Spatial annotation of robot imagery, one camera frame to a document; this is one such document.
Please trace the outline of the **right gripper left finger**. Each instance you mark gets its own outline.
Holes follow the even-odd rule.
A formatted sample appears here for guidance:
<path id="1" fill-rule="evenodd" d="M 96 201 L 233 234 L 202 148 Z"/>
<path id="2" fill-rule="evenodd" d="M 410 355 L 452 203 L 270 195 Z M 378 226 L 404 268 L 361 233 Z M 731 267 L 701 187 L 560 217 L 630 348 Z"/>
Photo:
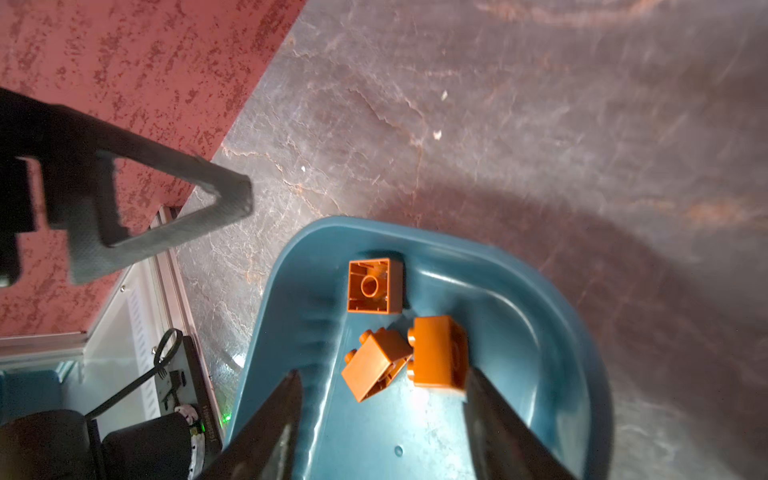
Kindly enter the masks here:
<path id="1" fill-rule="evenodd" d="M 303 386 L 290 371 L 201 479 L 290 479 L 298 440 Z"/>

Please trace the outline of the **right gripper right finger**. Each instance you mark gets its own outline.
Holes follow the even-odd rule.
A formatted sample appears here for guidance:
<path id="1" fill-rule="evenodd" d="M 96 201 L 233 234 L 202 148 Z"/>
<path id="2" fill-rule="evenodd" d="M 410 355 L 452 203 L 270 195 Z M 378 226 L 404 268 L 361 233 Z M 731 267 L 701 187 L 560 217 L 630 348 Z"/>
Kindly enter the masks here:
<path id="1" fill-rule="evenodd" d="M 463 414 L 477 478 L 574 479 L 474 367 L 467 375 Z"/>

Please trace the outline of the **orange small brick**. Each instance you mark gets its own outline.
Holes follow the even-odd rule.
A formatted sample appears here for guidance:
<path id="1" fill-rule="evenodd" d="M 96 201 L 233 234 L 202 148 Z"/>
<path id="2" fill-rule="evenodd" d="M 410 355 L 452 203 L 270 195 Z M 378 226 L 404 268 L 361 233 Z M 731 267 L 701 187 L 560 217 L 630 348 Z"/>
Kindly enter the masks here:
<path id="1" fill-rule="evenodd" d="M 468 337 L 451 316 L 417 317 L 408 330 L 413 355 L 408 379 L 419 388 L 464 392 L 469 370 Z"/>
<path id="2" fill-rule="evenodd" d="M 392 315 L 403 309 L 404 267 L 396 259 L 350 261 L 347 311 Z"/>
<path id="3" fill-rule="evenodd" d="M 358 403 L 386 389 L 413 355 L 407 340 L 395 330 L 366 330 L 360 348 L 345 356 L 341 375 Z"/>

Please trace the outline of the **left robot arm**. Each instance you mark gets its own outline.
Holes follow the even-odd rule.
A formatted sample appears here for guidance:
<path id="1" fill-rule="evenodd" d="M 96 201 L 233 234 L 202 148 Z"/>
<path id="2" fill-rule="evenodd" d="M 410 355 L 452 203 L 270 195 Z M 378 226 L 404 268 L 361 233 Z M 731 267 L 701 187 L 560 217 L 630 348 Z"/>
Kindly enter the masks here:
<path id="1" fill-rule="evenodd" d="M 211 205 L 132 235 L 121 224 L 120 159 L 194 184 Z M 35 228 L 27 161 L 41 168 L 48 223 L 67 235 L 70 277 L 85 284 L 237 222 L 250 180 L 127 130 L 10 90 L 1 93 L 1 284 L 21 275 L 18 238 Z M 31 413 L 1 428 L 5 479 L 192 479 L 221 450 L 192 339 L 162 335 L 152 367 L 88 413 Z"/>

